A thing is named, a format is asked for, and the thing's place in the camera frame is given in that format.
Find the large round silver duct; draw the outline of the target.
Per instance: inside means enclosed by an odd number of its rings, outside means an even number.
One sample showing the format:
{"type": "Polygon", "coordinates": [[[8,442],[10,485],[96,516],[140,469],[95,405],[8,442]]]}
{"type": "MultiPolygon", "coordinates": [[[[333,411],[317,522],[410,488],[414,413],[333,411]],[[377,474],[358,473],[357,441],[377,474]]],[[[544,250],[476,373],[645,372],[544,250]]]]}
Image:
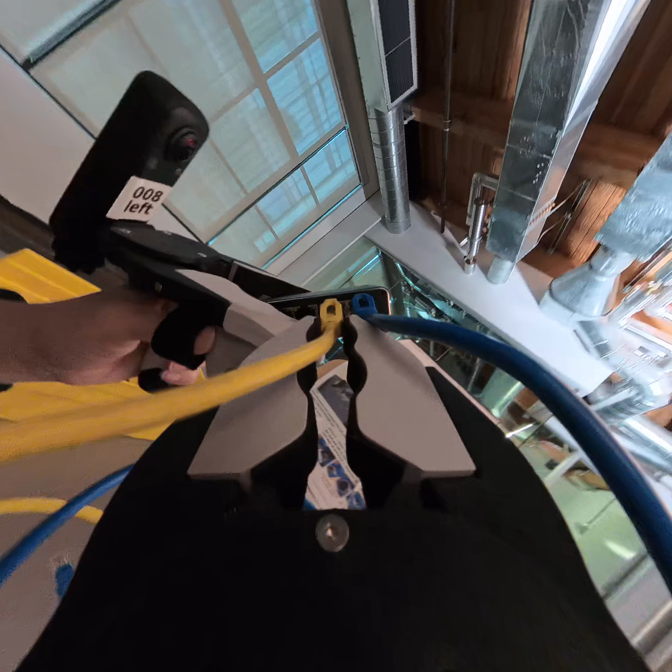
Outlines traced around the large round silver duct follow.
{"type": "Polygon", "coordinates": [[[638,355],[608,312],[621,273],[671,242],[670,133],[595,238],[592,258],[553,280],[540,309],[571,326],[588,352],[619,376],[619,390],[597,404],[598,415],[616,425],[671,400],[671,374],[638,355]]]}

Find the chrome sprinkler pipe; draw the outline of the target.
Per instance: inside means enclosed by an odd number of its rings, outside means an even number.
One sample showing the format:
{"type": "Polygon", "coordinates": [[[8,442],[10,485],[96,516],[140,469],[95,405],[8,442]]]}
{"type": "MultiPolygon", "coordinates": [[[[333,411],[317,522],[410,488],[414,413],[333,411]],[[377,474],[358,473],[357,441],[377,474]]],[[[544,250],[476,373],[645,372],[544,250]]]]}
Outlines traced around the chrome sprinkler pipe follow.
{"type": "Polygon", "coordinates": [[[498,183],[498,178],[491,174],[476,172],[473,175],[466,212],[468,232],[460,243],[463,270],[466,275],[472,275],[475,272],[476,258],[483,236],[487,231],[486,218],[491,205],[487,196],[496,194],[498,183]]]}

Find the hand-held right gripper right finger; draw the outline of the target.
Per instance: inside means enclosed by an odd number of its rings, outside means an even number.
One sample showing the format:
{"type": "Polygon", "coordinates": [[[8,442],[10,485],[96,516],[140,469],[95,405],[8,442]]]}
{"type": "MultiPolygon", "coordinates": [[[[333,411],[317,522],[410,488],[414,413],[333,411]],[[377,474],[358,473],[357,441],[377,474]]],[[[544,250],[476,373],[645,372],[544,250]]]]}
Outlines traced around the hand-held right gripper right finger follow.
{"type": "Polygon", "coordinates": [[[469,455],[415,344],[405,345],[350,316],[343,344],[355,428],[374,447],[428,477],[475,473],[469,455]]]}

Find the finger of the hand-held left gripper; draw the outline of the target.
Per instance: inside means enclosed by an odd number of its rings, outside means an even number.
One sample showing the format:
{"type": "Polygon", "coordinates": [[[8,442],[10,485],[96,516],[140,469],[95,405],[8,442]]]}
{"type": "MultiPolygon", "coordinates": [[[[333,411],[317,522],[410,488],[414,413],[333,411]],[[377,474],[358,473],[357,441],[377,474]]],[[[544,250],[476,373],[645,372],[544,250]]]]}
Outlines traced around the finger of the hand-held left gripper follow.
{"type": "Polygon", "coordinates": [[[253,298],[229,280],[196,270],[181,273],[231,304],[207,354],[204,365],[207,376],[238,368],[257,348],[294,323],[290,316],[253,298]]]}

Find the large grid window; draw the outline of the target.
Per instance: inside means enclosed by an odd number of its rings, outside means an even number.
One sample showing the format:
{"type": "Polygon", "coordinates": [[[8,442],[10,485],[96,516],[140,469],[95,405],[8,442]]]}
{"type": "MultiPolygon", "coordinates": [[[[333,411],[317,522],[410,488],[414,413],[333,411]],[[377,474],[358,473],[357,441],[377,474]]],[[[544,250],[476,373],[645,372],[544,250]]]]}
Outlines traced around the large grid window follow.
{"type": "Polygon", "coordinates": [[[142,71],[210,133],[165,202],[264,266],[360,187],[313,1],[2,1],[1,47],[96,137],[142,71]]]}

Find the black ceiling vent grille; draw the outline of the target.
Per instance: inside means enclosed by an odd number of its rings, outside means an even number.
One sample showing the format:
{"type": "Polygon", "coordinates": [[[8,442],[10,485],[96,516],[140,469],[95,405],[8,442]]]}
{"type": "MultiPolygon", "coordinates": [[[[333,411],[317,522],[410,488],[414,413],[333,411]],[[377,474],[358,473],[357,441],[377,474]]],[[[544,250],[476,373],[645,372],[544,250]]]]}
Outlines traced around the black ceiling vent grille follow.
{"type": "Polygon", "coordinates": [[[402,104],[418,86],[414,1],[377,1],[382,39],[384,95],[388,109],[402,104]]]}

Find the rectangular silver duct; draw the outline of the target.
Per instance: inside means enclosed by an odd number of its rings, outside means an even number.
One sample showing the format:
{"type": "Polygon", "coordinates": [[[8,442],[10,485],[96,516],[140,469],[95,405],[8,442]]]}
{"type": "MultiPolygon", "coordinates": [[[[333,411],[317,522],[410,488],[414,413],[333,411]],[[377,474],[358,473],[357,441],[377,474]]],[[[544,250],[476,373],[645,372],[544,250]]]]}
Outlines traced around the rectangular silver duct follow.
{"type": "Polygon", "coordinates": [[[486,241],[508,281],[544,223],[649,1],[533,1],[486,241]]]}

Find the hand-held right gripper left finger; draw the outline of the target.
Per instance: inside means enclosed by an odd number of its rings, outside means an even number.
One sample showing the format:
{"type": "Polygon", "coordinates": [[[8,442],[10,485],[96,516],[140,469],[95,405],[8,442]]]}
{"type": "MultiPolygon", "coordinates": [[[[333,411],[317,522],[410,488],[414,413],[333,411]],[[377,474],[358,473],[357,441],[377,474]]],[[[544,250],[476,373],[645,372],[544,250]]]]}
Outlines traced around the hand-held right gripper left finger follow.
{"type": "MultiPolygon", "coordinates": [[[[286,354],[306,344],[315,323],[313,316],[294,320],[287,330],[266,341],[243,363],[228,372],[286,354]]],[[[316,366],[290,374],[278,382],[221,405],[189,466],[193,478],[236,477],[248,474],[308,429],[315,419],[310,389],[316,366]]]]}

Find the spiral round silver duct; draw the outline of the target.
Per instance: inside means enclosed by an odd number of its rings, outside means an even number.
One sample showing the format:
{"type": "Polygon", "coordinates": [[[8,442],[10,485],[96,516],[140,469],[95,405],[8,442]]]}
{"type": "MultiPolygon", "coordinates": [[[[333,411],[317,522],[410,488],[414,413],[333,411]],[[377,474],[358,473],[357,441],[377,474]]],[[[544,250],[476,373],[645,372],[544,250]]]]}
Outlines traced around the spiral round silver duct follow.
{"type": "Polygon", "coordinates": [[[368,107],[367,121],[382,198],[384,226],[387,231],[400,234],[411,226],[403,109],[398,106],[384,112],[368,107]]]}

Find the person's left hand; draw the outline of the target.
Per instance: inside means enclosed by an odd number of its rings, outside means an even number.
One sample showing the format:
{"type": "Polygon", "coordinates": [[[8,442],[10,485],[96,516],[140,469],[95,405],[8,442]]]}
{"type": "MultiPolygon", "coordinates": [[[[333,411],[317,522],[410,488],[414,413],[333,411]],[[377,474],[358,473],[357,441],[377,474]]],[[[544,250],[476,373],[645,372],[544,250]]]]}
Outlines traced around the person's left hand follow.
{"type": "Polygon", "coordinates": [[[1,387],[135,378],[149,366],[151,340],[172,309],[168,300],[127,288],[31,305],[1,292],[1,387]]]}

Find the thin black ceiling pipe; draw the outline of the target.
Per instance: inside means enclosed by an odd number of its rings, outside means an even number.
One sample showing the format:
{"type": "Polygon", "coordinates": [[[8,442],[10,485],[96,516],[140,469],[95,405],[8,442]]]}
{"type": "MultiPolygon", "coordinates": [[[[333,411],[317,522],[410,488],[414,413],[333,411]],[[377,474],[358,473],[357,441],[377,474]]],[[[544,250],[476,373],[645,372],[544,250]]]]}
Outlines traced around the thin black ceiling pipe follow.
{"type": "Polygon", "coordinates": [[[454,54],[456,2],[447,1],[445,12],[445,58],[443,67],[443,118],[441,143],[441,196],[440,196],[440,232],[446,231],[447,179],[449,156],[449,133],[451,128],[452,62],[454,54]]]}

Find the printed instruction sheet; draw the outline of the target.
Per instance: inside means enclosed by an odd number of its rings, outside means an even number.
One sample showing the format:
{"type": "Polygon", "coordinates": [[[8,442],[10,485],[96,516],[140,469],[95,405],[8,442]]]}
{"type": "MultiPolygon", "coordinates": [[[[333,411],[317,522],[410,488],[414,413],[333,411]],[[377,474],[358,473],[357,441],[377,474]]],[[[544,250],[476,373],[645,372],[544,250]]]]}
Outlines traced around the printed instruction sheet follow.
{"type": "Polygon", "coordinates": [[[348,364],[336,359],[318,369],[311,390],[317,426],[316,463],[308,477],[305,505],[309,509],[366,508],[359,478],[347,457],[347,422],[353,392],[348,364]]]}

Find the black ethernet splitter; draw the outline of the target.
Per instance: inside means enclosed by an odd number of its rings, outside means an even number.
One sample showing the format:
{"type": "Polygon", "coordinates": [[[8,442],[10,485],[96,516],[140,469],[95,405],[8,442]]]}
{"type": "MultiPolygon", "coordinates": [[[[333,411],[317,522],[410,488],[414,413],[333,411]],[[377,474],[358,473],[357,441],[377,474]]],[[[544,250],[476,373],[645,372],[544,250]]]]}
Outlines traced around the black ethernet splitter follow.
{"type": "Polygon", "coordinates": [[[325,300],[335,298],[343,304],[343,314],[349,315],[359,309],[359,304],[352,307],[355,295],[367,294],[372,298],[377,313],[391,314],[391,297],[389,291],[382,286],[356,286],[352,288],[336,288],[315,292],[305,292],[280,298],[272,298],[266,303],[291,318],[299,320],[306,316],[318,316],[320,306],[325,300]]]}

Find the yellow plastic bin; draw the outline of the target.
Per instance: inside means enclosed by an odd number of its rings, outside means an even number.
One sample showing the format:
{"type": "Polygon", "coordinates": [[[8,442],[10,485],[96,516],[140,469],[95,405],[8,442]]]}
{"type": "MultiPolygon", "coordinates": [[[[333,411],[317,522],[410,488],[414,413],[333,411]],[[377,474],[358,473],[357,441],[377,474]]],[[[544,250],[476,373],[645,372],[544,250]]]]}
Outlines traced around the yellow plastic bin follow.
{"type": "MultiPolygon", "coordinates": [[[[45,304],[87,296],[99,289],[23,249],[1,260],[1,289],[15,292],[28,304],[45,304]]],[[[60,383],[14,384],[1,393],[1,424],[31,423],[35,417],[70,413],[79,408],[110,405],[147,397],[136,378],[115,384],[72,386],[60,383]]]]}

